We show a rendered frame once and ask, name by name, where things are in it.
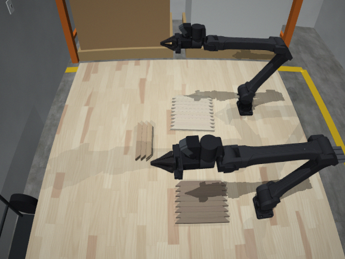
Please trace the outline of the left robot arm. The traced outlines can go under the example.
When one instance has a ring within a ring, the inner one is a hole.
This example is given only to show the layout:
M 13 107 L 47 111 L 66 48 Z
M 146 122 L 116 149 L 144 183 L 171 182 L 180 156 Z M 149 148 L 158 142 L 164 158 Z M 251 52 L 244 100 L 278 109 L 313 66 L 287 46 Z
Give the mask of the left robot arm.
M 180 140 L 179 146 L 183 170 L 214 168 L 216 162 L 218 172 L 232 173 L 252 165 L 309 160 L 278 182 L 269 181 L 256 188 L 253 204 L 257 219 L 273 217 L 272 208 L 280 203 L 283 194 L 323 168 L 339 163 L 323 134 L 311 135 L 303 143 L 270 146 L 223 146 L 221 137 L 207 134 L 199 142 L 199 136 L 192 135 Z

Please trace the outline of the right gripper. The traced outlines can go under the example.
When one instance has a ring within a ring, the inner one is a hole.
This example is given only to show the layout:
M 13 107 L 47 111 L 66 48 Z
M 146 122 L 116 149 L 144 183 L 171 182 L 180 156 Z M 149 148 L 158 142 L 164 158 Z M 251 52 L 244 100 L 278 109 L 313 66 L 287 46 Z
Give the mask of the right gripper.
M 176 45 L 176 39 L 177 39 L 177 45 Z M 172 44 L 165 44 L 165 43 L 170 43 Z M 174 36 L 171 36 L 170 38 L 160 42 L 160 45 L 165 46 L 173 51 L 175 53 L 181 53 L 181 49 L 190 49 L 191 46 L 181 46 L 181 38 L 180 38 L 180 33 L 175 33 Z

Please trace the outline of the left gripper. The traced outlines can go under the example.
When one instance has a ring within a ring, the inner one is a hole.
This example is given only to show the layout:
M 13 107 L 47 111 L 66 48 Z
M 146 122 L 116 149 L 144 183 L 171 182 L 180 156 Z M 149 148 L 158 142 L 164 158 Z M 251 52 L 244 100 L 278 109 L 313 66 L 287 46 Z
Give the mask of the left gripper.
M 166 153 L 150 162 L 151 166 L 155 166 L 170 173 L 174 173 L 174 178 L 183 180 L 183 162 L 182 153 L 179 144 L 172 145 L 172 151 Z M 168 165 L 166 165 L 168 164 Z

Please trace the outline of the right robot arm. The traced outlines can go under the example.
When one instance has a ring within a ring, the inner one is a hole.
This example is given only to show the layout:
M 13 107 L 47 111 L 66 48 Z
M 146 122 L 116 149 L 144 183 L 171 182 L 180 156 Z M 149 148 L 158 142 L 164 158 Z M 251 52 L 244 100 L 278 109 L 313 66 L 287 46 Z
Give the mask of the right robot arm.
M 224 37 L 217 35 L 206 36 L 205 25 L 183 23 L 178 26 L 182 34 L 181 46 L 191 46 L 192 49 L 201 49 L 208 51 L 218 50 L 266 50 L 276 53 L 269 63 L 249 82 L 241 84 L 238 87 L 239 98 L 237 106 L 239 114 L 253 115 L 252 101 L 257 89 L 286 61 L 293 57 L 280 37 L 269 38 L 240 38 Z M 191 38 L 192 37 L 192 38 Z

